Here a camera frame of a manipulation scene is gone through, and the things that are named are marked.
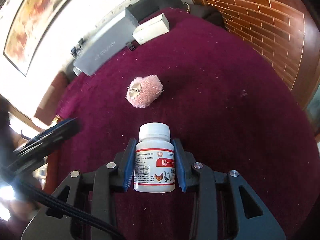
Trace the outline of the pink fluffy hair clip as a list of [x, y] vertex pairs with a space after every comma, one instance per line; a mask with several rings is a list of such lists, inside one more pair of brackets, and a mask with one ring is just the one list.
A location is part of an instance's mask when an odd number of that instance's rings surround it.
[[163, 92], [157, 75], [136, 77], [127, 87], [126, 99], [135, 108], [150, 106]]

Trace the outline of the small black box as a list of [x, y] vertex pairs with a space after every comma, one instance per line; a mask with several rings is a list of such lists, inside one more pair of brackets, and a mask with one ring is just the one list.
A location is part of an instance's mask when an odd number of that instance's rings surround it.
[[132, 42], [127, 42], [126, 46], [130, 51], [134, 51], [136, 49], [135, 45]]

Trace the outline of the maroon pillow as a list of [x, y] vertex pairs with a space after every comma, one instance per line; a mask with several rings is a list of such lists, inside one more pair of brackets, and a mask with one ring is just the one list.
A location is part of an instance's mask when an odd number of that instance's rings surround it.
[[63, 71], [58, 72], [40, 101], [34, 117], [32, 118], [32, 122], [36, 126], [41, 129], [46, 129], [50, 126], [56, 117], [58, 104], [67, 86], [67, 75]]

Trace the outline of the large grey shoe box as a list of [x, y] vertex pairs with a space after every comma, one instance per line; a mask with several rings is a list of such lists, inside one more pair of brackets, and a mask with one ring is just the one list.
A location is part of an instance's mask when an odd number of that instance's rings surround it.
[[74, 58], [73, 66], [88, 76], [93, 75], [113, 55], [126, 47], [127, 42], [134, 40], [132, 34], [138, 25], [128, 9], [121, 11], [93, 35], [83, 38], [85, 43]]

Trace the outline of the black sofa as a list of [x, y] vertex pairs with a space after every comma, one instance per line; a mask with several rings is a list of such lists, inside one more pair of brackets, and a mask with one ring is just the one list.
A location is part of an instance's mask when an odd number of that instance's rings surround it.
[[181, 0], [139, 0], [128, 7], [129, 12], [141, 22], [150, 15], [167, 8], [182, 9], [183, 11], [202, 18], [218, 27], [225, 29], [223, 16], [214, 7], [183, 3]]

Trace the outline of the black charger on sofa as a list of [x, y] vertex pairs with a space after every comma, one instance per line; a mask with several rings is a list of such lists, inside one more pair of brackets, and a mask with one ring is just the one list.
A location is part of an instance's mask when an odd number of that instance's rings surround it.
[[71, 49], [71, 55], [76, 58], [80, 51], [82, 50], [82, 46], [84, 45], [85, 40], [81, 38], [76, 46]]

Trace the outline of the wooden headboard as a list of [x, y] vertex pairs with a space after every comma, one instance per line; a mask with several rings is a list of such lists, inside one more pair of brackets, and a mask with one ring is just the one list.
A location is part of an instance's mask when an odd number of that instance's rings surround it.
[[231, 34], [274, 68], [305, 109], [319, 84], [319, 30], [301, 0], [192, 0], [222, 13]]

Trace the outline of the framed painting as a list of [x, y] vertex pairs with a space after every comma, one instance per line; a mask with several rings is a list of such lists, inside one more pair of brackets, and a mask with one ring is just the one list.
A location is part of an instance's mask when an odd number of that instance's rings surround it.
[[4, 57], [24, 76], [43, 36], [71, 0], [22, 0], [5, 41]]

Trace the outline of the maroon bed blanket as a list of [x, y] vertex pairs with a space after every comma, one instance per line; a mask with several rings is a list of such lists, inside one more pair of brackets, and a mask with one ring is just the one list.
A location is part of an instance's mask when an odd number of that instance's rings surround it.
[[[161, 122], [197, 161], [237, 170], [292, 238], [319, 196], [319, 153], [306, 114], [238, 36], [180, 9], [163, 14], [168, 33], [120, 51], [68, 86], [57, 113], [76, 117], [81, 129], [61, 147], [58, 181], [112, 161], [140, 126]], [[149, 75], [158, 76], [163, 92], [135, 108], [127, 87]]]

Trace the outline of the cream cardboard box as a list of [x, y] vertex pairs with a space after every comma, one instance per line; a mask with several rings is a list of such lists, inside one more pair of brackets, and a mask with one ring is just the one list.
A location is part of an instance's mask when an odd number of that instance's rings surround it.
[[132, 34], [138, 44], [143, 45], [170, 31], [170, 24], [166, 16], [160, 15], [140, 24]]

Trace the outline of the white pill bottle red label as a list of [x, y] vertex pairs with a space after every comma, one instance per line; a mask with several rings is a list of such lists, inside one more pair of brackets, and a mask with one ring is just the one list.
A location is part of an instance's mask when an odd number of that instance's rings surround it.
[[139, 129], [133, 187], [138, 192], [168, 193], [175, 189], [175, 151], [168, 125], [152, 122]]

